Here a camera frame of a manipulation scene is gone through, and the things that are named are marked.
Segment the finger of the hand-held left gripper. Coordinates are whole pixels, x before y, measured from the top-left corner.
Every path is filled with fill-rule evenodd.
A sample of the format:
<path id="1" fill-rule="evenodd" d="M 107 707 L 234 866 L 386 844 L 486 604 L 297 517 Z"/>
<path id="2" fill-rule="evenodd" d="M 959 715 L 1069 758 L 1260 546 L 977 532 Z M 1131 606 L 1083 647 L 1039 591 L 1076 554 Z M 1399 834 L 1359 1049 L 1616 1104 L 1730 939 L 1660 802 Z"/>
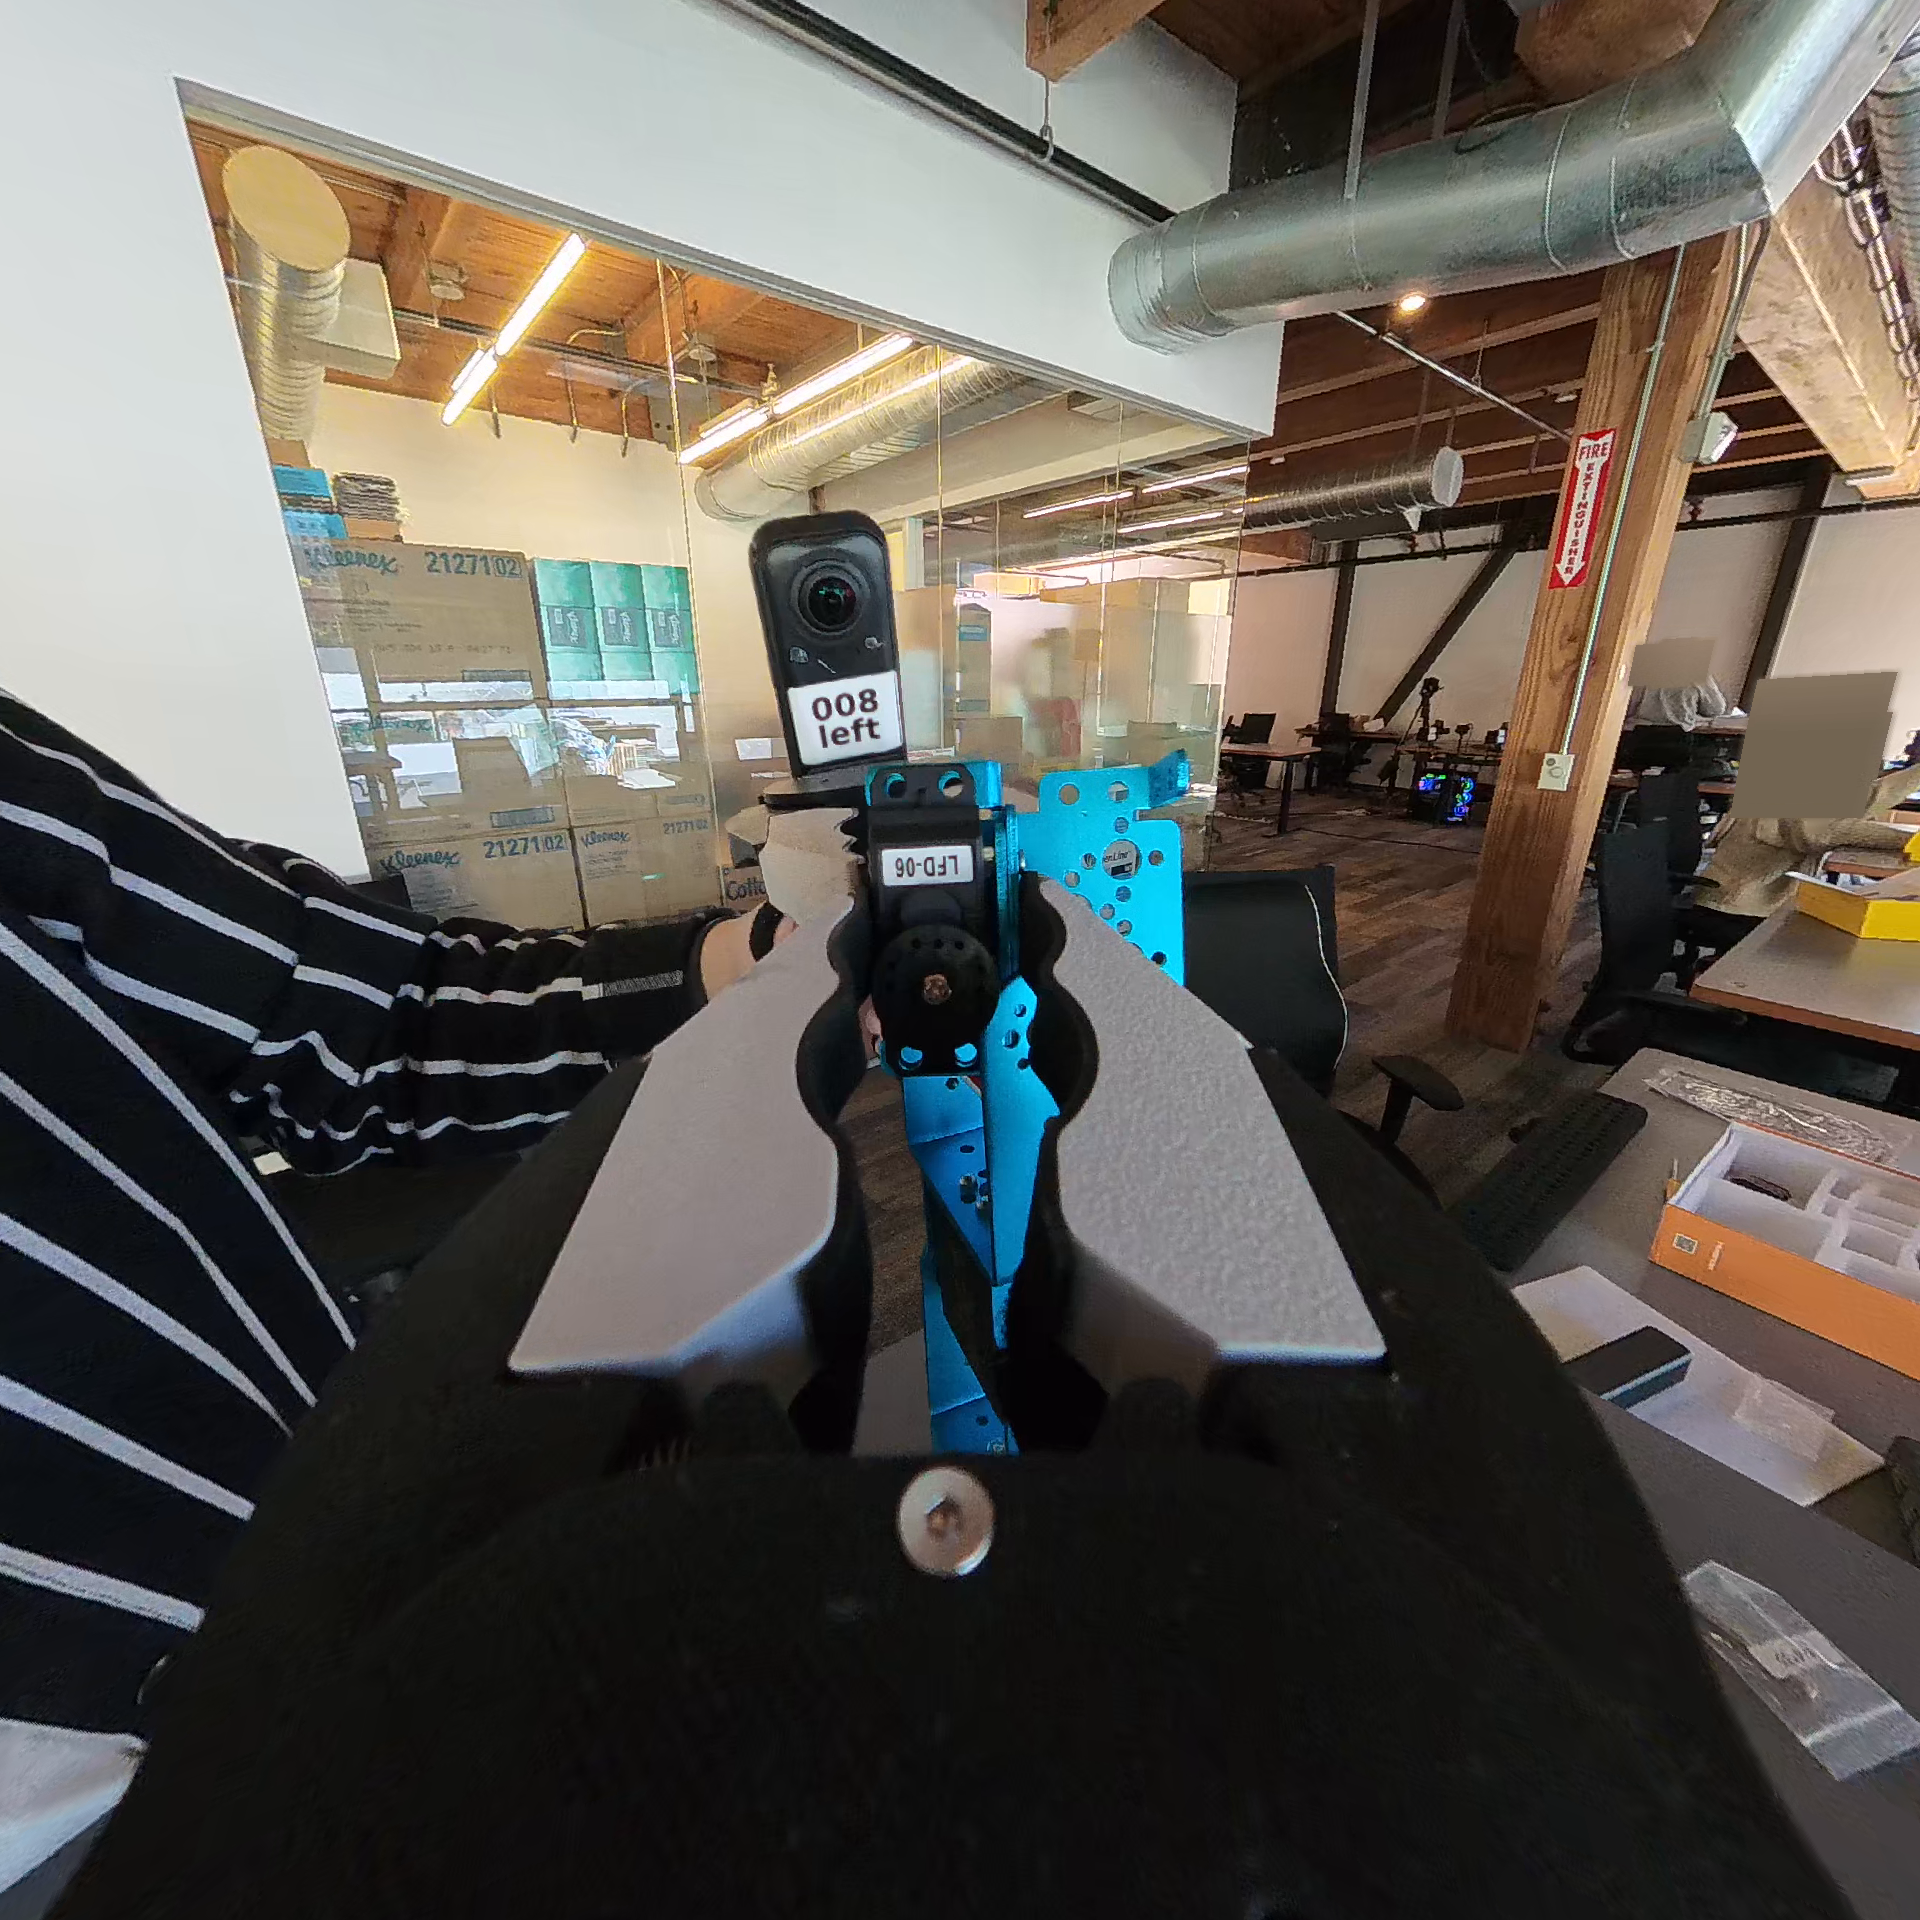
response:
<path id="1" fill-rule="evenodd" d="M 770 808 L 757 851 L 770 903 L 791 926 L 834 923 L 861 893 L 865 859 L 855 848 L 855 807 Z"/>

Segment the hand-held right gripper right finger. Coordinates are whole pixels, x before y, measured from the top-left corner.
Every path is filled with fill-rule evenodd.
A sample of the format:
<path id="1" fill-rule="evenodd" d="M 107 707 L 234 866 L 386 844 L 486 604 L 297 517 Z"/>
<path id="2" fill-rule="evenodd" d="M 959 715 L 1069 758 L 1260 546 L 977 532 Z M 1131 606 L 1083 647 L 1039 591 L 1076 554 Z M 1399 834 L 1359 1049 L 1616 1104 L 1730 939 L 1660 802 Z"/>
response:
<path id="1" fill-rule="evenodd" d="M 1254 1049 L 1057 881 L 1019 882 L 1027 1074 L 1052 1100 L 1006 1296 L 1016 1446 L 1084 1446 L 1136 1385 L 1379 1371 L 1385 1334 Z"/>

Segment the black servo with blue bracket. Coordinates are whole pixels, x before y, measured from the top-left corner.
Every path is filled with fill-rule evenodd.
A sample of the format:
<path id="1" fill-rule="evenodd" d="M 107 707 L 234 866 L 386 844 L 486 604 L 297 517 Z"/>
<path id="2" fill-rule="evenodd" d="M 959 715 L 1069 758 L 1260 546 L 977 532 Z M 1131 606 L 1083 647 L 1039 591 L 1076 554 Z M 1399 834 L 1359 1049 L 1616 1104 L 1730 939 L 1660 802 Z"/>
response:
<path id="1" fill-rule="evenodd" d="M 1183 829 L 1191 758 L 1069 768 L 1030 808 L 997 761 L 898 761 L 856 816 L 874 939 L 868 1000 L 901 1076 L 983 1076 L 1019 1060 L 1019 886 L 1053 881 L 1170 980 L 1185 980 Z"/>

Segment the person's left forearm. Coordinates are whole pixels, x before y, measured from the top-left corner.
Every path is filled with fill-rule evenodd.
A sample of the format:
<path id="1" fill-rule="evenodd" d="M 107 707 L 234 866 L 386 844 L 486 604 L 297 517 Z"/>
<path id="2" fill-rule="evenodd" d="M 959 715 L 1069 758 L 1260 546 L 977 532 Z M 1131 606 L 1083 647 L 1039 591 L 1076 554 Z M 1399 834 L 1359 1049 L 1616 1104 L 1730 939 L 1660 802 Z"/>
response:
<path id="1" fill-rule="evenodd" d="M 294 851 L 251 858 L 294 888 L 294 960 L 238 1010 L 254 1036 L 214 1084 L 241 1134 L 300 1174 L 497 1160 L 537 1144 L 617 1066 L 710 1000 L 707 909 L 536 932 L 429 923 L 365 901 Z"/>

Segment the brown edged office desk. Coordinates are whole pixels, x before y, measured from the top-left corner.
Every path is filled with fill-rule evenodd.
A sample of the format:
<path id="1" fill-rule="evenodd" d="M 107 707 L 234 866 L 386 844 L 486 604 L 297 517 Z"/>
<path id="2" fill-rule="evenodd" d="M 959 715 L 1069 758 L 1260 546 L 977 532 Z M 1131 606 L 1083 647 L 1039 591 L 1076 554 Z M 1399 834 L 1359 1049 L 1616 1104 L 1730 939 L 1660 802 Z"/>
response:
<path id="1" fill-rule="evenodd" d="M 1916 943 L 1861 939 L 1795 909 L 1775 912 L 1705 965 L 1690 993 L 1725 1010 L 1916 1050 Z"/>

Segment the grey desk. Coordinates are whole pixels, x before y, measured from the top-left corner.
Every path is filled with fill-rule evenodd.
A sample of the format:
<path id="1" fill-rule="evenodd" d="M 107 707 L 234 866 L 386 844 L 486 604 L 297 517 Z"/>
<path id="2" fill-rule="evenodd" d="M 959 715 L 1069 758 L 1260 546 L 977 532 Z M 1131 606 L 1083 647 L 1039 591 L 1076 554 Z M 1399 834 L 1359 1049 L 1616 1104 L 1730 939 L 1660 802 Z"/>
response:
<path id="1" fill-rule="evenodd" d="M 1646 1111 L 1643 1130 L 1554 1235 L 1523 1261 L 1519 1279 L 1593 1267 L 1730 1358 L 1829 1403 L 1838 1426 L 1871 1452 L 1883 1452 L 1893 1435 L 1916 1433 L 1913 1382 L 1646 1261 L 1670 1168 L 1691 1168 L 1718 1136 L 1708 1114 L 1650 1090 L 1650 1076 L 1660 1066 L 1665 1054 L 1646 1050 L 1606 1080 L 1606 1094 Z M 876 1218 L 881 1288 L 881 1325 L 855 1449 L 905 1452 L 928 1435 L 918 1321 L 922 1228 L 918 1171 L 902 1138 L 902 1100 L 888 1074 L 868 1074 L 852 1100 L 849 1123 L 862 1190 Z M 1916 1560 L 1900 1539 L 1883 1473 L 1814 1506 L 1795 1506 L 1684 1442 L 1654 1433 L 1634 1413 L 1600 1409 L 1600 1418 L 1677 1571 L 1718 1560 L 1761 1581 L 1792 1601 L 1909 1712 L 1916 1710 Z M 1795 1823 L 1853 1910 L 1913 1916 L 1916 1755 L 1838 1784 L 1720 1657 L 1711 1665 Z"/>

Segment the person's left hand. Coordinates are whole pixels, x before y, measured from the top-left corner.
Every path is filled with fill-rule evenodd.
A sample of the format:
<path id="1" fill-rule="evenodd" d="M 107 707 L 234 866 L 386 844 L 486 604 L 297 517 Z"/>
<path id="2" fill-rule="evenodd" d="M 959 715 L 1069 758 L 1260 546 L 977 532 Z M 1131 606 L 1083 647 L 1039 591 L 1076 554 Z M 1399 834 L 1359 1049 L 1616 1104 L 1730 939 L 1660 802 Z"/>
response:
<path id="1" fill-rule="evenodd" d="M 707 1000 L 747 980 L 754 965 L 797 932 L 797 923 L 772 901 L 748 918 L 713 920 L 697 943 L 697 976 Z"/>

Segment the ceiling tube light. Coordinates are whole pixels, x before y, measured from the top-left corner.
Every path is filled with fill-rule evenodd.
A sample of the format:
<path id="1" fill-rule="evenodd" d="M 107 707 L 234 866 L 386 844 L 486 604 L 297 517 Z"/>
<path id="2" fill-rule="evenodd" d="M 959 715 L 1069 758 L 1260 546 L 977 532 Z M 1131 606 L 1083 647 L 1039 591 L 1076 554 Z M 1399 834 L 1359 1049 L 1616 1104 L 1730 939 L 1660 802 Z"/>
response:
<path id="1" fill-rule="evenodd" d="M 495 328 L 490 341 L 478 344 L 469 358 L 460 364 L 449 381 L 449 395 L 438 413 L 442 423 L 452 428 L 492 385 L 502 364 L 520 348 L 532 324 L 563 289 L 563 282 L 574 272 L 587 257 L 587 238 L 577 231 L 569 231 L 554 254 L 540 268 L 529 289 L 515 301 L 510 317 Z"/>
<path id="2" fill-rule="evenodd" d="M 841 356 L 825 371 L 801 379 L 791 388 L 780 388 L 778 392 L 764 392 L 752 402 L 744 402 L 735 409 L 707 422 L 695 433 L 695 439 L 677 452 L 677 465 L 681 468 L 697 465 L 713 452 L 721 452 L 747 439 L 748 433 L 772 423 L 774 418 L 785 418 L 789 413 L 802 409 L 805 405 L 832 395 L 856 379 L 865 379 L 868 372 L 886 368 L 888 361 L 898 361 L 912 348 L 918 348 L 918 341 L 908 334 L 886 334 L 876 341 L 862 344 L 849 356 Z"/>

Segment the green tissue packs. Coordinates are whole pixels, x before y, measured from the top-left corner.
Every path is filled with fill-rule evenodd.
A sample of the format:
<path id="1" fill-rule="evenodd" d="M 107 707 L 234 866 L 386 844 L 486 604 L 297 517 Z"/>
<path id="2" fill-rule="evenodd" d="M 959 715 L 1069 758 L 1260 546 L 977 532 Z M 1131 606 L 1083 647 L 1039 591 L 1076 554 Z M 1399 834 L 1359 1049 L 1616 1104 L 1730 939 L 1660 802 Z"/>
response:
<path id="1" fill-rule="evenodd" d="M 550 697 L 700 693 L 688 567 L 536 559 L 532 597 Z"/>

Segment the black keyboard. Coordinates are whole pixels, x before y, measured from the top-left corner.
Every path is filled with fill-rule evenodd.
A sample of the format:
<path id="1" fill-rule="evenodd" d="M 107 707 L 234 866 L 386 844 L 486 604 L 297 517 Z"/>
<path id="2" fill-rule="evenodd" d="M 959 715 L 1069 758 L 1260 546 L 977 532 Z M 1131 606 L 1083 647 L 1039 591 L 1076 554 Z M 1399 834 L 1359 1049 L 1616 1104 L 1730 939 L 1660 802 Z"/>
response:
<path id="1" fill-rule="evenodd" d="M 1646 1124 L 1638 1103 L 1574 1090 L 1529 1123 L 1476 1188 L 1448 1208 L 1499 1272 L 1533 1258 Z"/>

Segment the person's upper body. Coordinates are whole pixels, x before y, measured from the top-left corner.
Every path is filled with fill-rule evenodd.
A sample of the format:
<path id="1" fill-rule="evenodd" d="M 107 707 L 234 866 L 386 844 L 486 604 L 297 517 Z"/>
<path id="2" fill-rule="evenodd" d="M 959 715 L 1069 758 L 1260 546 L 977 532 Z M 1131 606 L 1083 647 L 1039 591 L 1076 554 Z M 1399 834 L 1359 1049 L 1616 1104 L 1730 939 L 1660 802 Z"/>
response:
<path id="1" fill-rule="evenodd" d="M 3 697 L 3 1715 L 144 1729 L 349 1349 L 231 1089 L 297 891 Z"/>

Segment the orange parts box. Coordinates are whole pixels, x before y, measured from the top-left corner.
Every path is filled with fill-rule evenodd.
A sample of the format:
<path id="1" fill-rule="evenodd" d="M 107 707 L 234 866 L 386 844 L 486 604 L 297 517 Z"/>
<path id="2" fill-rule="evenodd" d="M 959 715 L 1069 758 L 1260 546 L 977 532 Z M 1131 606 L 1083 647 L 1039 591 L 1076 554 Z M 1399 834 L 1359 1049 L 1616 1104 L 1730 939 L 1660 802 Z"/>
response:
<path id="1" fill-rule="evenodd" d="M 1916 1174 L 1730 1123 L 1665 1190 L 1650 1261 L 1916 1379 Z"/>

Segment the yellow box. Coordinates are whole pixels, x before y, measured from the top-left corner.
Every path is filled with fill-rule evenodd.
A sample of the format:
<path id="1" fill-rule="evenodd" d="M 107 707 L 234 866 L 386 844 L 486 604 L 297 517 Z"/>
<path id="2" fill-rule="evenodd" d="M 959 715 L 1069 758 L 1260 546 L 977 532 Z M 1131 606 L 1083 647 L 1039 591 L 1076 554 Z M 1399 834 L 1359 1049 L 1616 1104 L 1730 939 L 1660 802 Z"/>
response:
<path id="1" fill-rule="evenodd" d="M 1920 943 L 1916 869 L 1861 886 L 1832 876 L 1795 876 L 1792 909 L 1853 939 Z"/>

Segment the long clear plastic bag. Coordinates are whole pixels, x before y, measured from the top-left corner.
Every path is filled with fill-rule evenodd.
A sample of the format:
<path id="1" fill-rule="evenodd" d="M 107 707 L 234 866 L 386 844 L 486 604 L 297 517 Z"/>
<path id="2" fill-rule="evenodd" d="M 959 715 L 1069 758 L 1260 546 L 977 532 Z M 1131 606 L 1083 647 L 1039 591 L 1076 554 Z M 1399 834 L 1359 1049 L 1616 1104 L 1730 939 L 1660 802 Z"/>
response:
<path id="1" fill-rule="evenodd" d="M 1725 1563 L 1681 1579 L 1705 1644 L 1838 1784 L 1916 1755 L 1916 1718 L 1784 1594 Z"/>

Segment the silver air duct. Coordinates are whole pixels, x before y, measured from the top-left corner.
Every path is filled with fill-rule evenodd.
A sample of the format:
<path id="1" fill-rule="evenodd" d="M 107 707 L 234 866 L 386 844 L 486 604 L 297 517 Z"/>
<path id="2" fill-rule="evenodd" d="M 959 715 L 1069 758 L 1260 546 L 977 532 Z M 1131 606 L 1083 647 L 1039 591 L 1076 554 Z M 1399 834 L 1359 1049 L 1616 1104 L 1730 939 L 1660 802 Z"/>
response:
<path id="1" fill-rule="evenodd" d="M 1222 194 L 1124 238 L 1153 351 L 1600 268 L 1762 223 L 1916 32 L 1913 2 L 1718 2 L 1690 49 L 1490 129 Z"/>

